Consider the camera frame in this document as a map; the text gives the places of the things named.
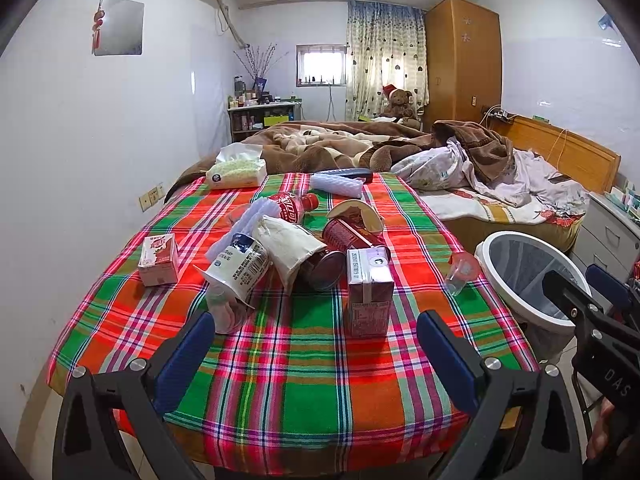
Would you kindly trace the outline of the person's right hand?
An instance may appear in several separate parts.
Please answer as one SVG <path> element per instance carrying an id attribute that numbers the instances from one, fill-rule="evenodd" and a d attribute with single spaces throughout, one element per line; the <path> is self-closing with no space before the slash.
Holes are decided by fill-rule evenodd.
<path id="1" fill-rule="evenodd" d="M 604 399 L 600 417 L 587 445 L 585 470 L 588 476 L 639 477 L 639 419 L 628 418 Z"/>

